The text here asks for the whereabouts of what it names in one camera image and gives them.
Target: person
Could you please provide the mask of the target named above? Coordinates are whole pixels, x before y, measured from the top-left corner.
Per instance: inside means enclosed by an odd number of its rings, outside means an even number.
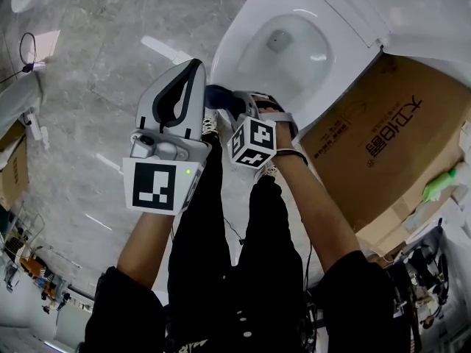
[[[215,115],[206,114],[202,140],[212,149],[174,236],[167,319],[151,289],[174,217],[143,213],[117,266],[99,279],[81,352],[305,351],[298,333],[305,315],[302,260],[291,241],[276,169],[267,168],[253,186],[246,238],[232,267],[216,128]],[[292,148],[287,123],[277,123],[276,136],[278,148]],[[274,157],[273,163],[325,272],[316,299],[329,352],[388,351],[394,309],[388,275],[366,261],[345,217],[301,157]]]

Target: cardboard box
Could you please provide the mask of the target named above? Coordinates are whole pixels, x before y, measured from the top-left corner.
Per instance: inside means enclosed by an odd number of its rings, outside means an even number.
[[[460,160],[470,106],[456,80],[383,55],[301,140],[362,243],[385,254],[412,233],[401,224],[425,185]]]
[[[19,122],[13,124],[0,139],[0,153],[5,153],[9,149],[13,152],[0,170],[0,204],[5,210],[10,210],[29,183],[26,167],[26,135],[23,125]]]

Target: sleeve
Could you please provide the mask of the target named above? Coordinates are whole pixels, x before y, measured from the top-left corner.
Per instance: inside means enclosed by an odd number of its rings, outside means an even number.
[[[316,289],[324,312],[329,353],[389,352],[393,336],[394,286],[389,275],[362,252],[335,263]]]
[[[96,288],[84,352],[163,352],[165,313],[153,291],[114,267]]]

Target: marble floor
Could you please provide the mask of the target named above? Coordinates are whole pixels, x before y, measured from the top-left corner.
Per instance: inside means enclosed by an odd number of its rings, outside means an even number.
[[[44,92],[39,119],[50,145],[28,140],[25,205],[46,222],[38,244],[51,245],[56,252],[43,251],[42,256],[80,290],[94,293],[99,275],[116,264],[138,219],[138,213],[124,206],[119,166],[130,151],[141,94],[172,67],[168,58],[141,44],[141,38],[149,35],[198,57],[209,70],[219,41],[245,1],[46,0],[14,14],[10,1],[3,0],[0,78],[23,66],[18,44],[25,32],[36,36],[38,60],[43,61],[38,68]],[[223,138],[229,134],[225,127]],[[225,155],[224,212],[242,236],[251,185],[252,176],[232,167]],[[306,263],[308,239],[286,185],[283,188],[291,236]],[[226,236],[235,263],[240,246],[228,228]],[[321,275],[314,255],[310,282]],[[166,277],[164,261],[155,290],[166,291]]]

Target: hand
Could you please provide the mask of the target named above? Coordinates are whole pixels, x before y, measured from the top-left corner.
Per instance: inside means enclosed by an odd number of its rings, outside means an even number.
[[[277,113],[276,110],[268,107],[266,109],[258,109],[260,113]],[[291,131],[289,129],[289,123],[285,121],[279,121],[277,123],[277,148],[278,149],[293,149],[293,143],[291,141]]]

